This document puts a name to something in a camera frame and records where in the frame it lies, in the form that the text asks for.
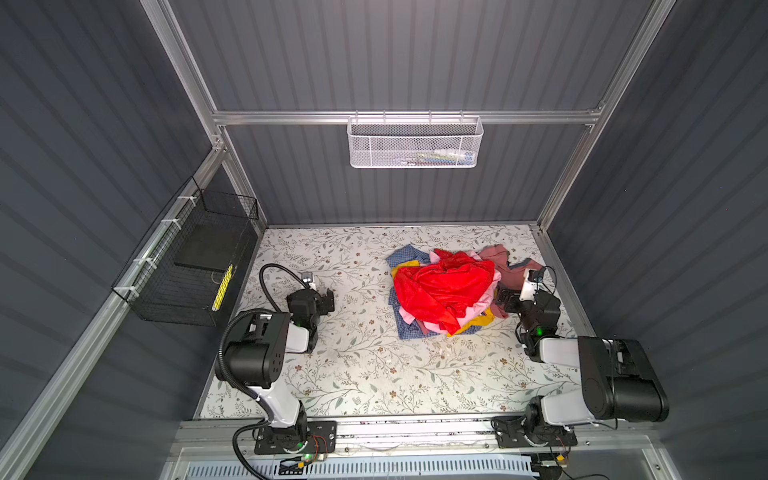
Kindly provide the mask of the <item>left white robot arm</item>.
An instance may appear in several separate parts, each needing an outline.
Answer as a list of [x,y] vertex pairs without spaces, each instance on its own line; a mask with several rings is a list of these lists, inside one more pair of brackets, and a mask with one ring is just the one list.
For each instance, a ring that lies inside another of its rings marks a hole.
[[335,294],[301,289],[287,302],[286,312],[238,313],[220,339],[214,370],[218,379],[259,404],[268,428],[302,436],[308,432],[306,410],[281,379],[282,370],[288,356],[314,351],[320,318],[335,311]]

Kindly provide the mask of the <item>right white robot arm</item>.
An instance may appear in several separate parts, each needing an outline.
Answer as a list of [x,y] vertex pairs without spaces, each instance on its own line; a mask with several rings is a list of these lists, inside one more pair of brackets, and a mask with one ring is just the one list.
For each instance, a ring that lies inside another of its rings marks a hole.
[[636,340],[558,334],[561,302],[546,288],[530,294],[501,288],[495,305],[518,317],[515,338],[533,362],[572,368],[580,387],[529,401],[518,430],[535,445],[564,439],[570,428],[614,421],[657,423],[668,418],[668,397]]

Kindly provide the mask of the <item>dusty rose grey-trimmed cloth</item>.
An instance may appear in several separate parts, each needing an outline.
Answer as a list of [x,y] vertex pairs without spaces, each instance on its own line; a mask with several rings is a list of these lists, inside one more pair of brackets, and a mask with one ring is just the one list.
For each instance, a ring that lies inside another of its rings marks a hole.
[[493,245],[482,249],[478,256],[491,261],[501,274],[498,287],[520,292],[527,279],[528,270],[540,270],[542,265],[531,258],[524,258],[515,264],[509,263],[509,251],[503,245]]

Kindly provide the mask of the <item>blue checkered cloth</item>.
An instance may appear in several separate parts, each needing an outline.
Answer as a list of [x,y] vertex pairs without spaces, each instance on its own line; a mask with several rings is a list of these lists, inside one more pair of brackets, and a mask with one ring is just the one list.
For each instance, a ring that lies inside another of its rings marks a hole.
[[[395,250],[386,258],[386,262],[390,267],[391,276],[394,277],[402,267],[422,266],[423,264],[430,264],[431,260],[429,254],[416,249],[412,245],[406,245]],[[401,340],[416,340],[438,335],[451,337],[451,334],[445,333],[439,326],[428,326],[426,323],[421,322],[416,318],[407,320],[406,311],[401,307],[394,287],[390,289],[388,304],[393,309],[398,337]],[[462,329],[457,332],[457,335],[474,334],[483,327],[488,326],[494,320],[495,316],[491,309],[487,308],[479,315],[469,320]]]

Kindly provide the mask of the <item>floral table mat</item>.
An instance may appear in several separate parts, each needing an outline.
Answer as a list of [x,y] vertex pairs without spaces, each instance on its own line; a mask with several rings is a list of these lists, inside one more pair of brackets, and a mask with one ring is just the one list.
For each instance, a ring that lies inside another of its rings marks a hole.
[[398,337],[386,258],[412,245],[423,252],[480,251],[503,245],[512,262],[540,260],[524,225],[271,229],[258,248],[240,305],[283,302],[293,274],[309,271],[335,293],[314,352],[290,356],[281,378],[311,416],[484,413],[521,410],[531,397],[580,385],[573,369],[531,361],[515,317],[474,334]]

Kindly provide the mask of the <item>black pad in basket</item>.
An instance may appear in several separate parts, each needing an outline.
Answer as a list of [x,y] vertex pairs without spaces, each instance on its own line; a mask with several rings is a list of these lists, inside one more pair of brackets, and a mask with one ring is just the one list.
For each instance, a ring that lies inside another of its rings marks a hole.
[[174,256],[174,265],[224,273],[232,263],[241,233],[237,229],[197,225]]

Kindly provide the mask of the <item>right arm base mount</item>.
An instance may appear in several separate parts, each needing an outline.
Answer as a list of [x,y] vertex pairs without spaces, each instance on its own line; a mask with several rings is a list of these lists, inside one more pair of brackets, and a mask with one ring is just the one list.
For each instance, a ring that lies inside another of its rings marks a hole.
[[578,445],[575,433],[563,426],[549,425],[543,420],[529,420],[524,416],[497,416],[490,420],[500,448],[562,447],[566,450]]

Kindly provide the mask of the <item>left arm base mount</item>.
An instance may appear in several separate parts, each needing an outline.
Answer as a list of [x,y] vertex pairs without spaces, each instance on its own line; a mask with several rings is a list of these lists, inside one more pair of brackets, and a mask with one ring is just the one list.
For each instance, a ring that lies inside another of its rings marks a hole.
[[336,449],[338,423],[309,421],[288,428],[264,427],[252,433],[257,455],[328,454]]

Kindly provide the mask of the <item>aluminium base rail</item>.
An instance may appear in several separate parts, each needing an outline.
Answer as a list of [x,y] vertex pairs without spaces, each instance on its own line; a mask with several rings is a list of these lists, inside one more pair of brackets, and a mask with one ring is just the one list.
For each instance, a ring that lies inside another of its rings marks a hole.
[[[309,449],[333,445],[338,456],[366,454],[430,455],[476,453],[499,448],[498,433],[491,426],[494,413],[430,414],[400,416],[331,417],[336,428],[309,440]],[[170,454],[225,458],[233,453],[231,439],[251,419],[215,419],[183,422],[175,435]],[[621,422],[613,430],[582,425],[573,429],[578,451],[643,450],[652,446],[652,429],[643,424]]]

